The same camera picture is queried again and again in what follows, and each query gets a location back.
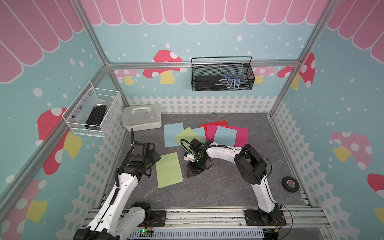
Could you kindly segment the large green paper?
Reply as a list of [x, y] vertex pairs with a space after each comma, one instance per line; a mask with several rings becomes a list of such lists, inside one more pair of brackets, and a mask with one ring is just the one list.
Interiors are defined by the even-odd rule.
[[178, 153], [162, 155], [156, 163], [158, 188], [164, 188], [184, 181]]

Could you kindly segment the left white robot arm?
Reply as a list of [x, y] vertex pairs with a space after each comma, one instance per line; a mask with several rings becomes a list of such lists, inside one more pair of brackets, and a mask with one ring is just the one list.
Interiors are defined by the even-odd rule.
[[151, 177], [152, 167], [161, 159], [155, 144], [135, 140], [131, 132], [131, 148], [115, 171], [115, 185], [96, 216], [85, 229], [78, 229], [74, 240], [126, 240], [141, 224], [153, 220], [151, 204], [136, 202], [123, 214], [125, 205], [143, 176]]

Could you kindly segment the small green paper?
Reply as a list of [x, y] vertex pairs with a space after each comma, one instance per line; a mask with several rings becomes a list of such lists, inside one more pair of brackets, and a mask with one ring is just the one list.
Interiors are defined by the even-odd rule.
[[200, 141], [201, 143], [204, 143], [205, 141], [199, 136], [197, 135], [191, 128], [186, 128], [185, 130], [183, 130], [182, 132], [180, 132], [179, 134], [177, 134], [176, 136], [174, 136], [174, 139], [176, 140], [176, 142], [181, 145], [181, 139], [185, 139], [187, 140], [188, 142], [191, 142], [193, 139], [197, 139], [198, 141]]

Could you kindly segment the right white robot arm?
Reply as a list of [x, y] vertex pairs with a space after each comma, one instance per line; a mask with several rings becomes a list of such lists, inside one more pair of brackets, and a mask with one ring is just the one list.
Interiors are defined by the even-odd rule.
[[252, 185], [258, 201], [257, 216], [265, 225], [273, 225], [281, 218], [280, 205], [274, 200], [269, 183], [267, 163], [263, 157], [249, 144], [241, 148], [220, 145], [213, 141], [200, 142], [193, 139], [190, 142], [182, 139], [181, 146], [185, 149], [184, 160], [187, 164], [187, 177], [191, 178], [203, 173], [209, 167], [206, 162], [213, 158], [234, 163], [241, 177]]

